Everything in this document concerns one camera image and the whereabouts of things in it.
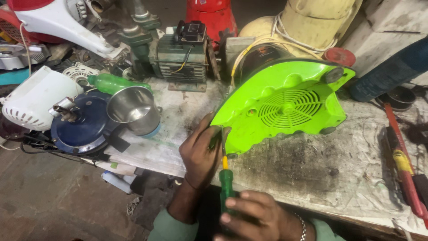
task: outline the red cap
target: red cap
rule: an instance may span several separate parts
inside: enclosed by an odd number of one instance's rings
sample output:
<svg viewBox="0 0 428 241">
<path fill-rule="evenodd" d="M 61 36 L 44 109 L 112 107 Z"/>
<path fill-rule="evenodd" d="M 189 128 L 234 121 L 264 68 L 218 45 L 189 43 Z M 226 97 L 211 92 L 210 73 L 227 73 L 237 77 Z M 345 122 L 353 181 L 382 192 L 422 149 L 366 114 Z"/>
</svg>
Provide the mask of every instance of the red cap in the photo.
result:
<svg viewBox="0 0 428 241">
<path fill-rule="evenodd" d="M 356 61 L 355 55 L 344 48 L 329 48 L 324 52 L 322 58 L 349 67 L 353 66 Z"/>
</svg>

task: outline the floor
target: floor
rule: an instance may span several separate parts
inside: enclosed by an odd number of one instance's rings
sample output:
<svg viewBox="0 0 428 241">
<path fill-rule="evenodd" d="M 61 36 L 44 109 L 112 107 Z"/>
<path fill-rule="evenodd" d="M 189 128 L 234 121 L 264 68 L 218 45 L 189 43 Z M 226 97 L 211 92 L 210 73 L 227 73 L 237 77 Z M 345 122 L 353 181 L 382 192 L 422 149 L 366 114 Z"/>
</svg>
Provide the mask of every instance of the floor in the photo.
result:
<svg viewBox="0 0 428 241">
<path fill-rule="evenodd" d="M 143 2 L 160 16 L 163 28 L 185 18 L 185 0 Z M 241 29 L 257 17 L 276 15 L 284 5 L 282 0 L 269 5 L 235 0 L 232 9 Z M 155 215 L 169 202 L 176 185 L 168 183 L 165 175 L 151 175 L 153 180 L 145 180 L 142 189 L 146 197 L 156 200 L 145 198 L 136 217 L 129 217 L 126 204 L 137 195 L 126 195 L 105 183 L 100 177 L 103 171 L 50 154 L 0 149 L 0 241 L 145 240 Z"/>
</svg>

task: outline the workbench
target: workbench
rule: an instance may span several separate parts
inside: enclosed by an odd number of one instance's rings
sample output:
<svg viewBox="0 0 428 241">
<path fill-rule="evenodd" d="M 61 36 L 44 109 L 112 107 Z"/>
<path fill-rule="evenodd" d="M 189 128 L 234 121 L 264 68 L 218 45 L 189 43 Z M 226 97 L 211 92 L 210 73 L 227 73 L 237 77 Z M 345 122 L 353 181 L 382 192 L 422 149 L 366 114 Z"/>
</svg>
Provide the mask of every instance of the workbench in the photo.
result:
<svg viewBox="0 0 428 241">
<path fill-rule="evenodd" d="M 109 147 L 111 161 L 184 177 L 185 166 L 178 152 L 182 142 L 208 112 L 224 100 L 226 85 L 209 81 L 206 93 L 168 91 L 163 79 L 151 78 L 155 102 L 161 106 L 161 129 L 149 139 L 129 131 L 122 138 L 131 146 L 120 153 Z M 277 135 L 253 145 L 237 159 L 230 160 L 234 190 L 259 190 L 277 201 L 316 212 L 365 223 L 394 227 L 392 218 L 406 230 L 428 236 L 423 220 L 412 214 L 401 200 L 397 184 L 381 153 L 386 114 L 368 103 L 339 93 L 339 102 L 348 115 L 329 135 Z M 422 100 L 406 112 L 396 114 L 416 123 L 417 112 L 428 121 L 428 105 Z M 425 147 L 407 141 L 416 173 L 427 173 Z M 220 185 L 218 174 L 212 184 Z"/>
</svg>

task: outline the shirt cuff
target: shirt cuff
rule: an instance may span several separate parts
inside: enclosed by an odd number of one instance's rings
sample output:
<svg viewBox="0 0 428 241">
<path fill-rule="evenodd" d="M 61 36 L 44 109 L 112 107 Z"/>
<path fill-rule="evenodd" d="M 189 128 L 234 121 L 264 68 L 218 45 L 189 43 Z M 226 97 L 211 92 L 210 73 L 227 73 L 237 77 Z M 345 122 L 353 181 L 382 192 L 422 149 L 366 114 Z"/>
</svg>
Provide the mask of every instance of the shirt cuff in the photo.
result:
<svg viewBox="0 0 428 241">
<path fill-rule="evenodd" d="M 326 222 L 314 218 L 309 220 L 314 225 L 316 241 L 345 241 L 345 239 L 335 234 Z"/>
<path fill-rule="evenodd" d="M 194 241 L 199 223 L 182 223 L 163 209 L 156 217 L 153 226 L 148 241 Z"/>
</svg>

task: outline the blue cylinder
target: blue cylinder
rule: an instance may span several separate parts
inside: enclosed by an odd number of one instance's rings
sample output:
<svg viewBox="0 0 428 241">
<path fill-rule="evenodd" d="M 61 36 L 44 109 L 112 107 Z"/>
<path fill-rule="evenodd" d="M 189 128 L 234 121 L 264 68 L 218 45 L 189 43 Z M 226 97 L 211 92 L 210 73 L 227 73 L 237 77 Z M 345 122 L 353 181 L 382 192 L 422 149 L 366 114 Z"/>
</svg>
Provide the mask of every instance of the blue cylinder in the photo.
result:
<svg viewBox="0 0 428 241">
<path fill-rule="evenodd" d="M 354 99 L 367 102 L 428 71 L 428 38 L 400 50 L 365 74 L 349 91 Z"/>
</svg>

